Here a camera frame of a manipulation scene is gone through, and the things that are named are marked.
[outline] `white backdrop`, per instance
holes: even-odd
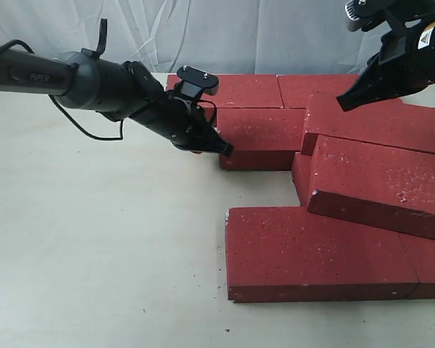
[[[108,19],[105,59],[140,59],[152,72],[357,72],[383,26],[349,33],[346,0],[0,0],[0,44],[20,38],[55,57],[94,48]]]

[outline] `red brick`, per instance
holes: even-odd
[[[304,156],[300,152],[295,154],[291,174],[297,189],[300,204],[304,207],[307,203],[307,195],[310,187],[311,156]]]
[[[418,282],[398,233],[302,207],[231,209],[225,238],[235,302],[403,299]]]
[[[435,239],[435,155],[319,136],[308,210]]]
[[[335,96],[348,91],[358,75],[282,75],[278,76],[283,105],[290,108],[306,108],[310,94],[328,92]]]
[[[215,96],[203,95],[203,99],[222,108],[282,108],[283,102],[276,75],[217,75],[219,91]],[[167,89],[179,81],[177,75],[167,79]]]
[[[435,299],[435,241],[402,234],[400,236],[419,279],[410,299]]]
[[[435,108],[400,99],[343,112],[332,94],[316,93],[308,101],[302,153],[311,155],[318,134],[435,154]]]
[[[290,170],[302,139],[304,110],[221,109],[220,135],[233,146],[226,170]]]

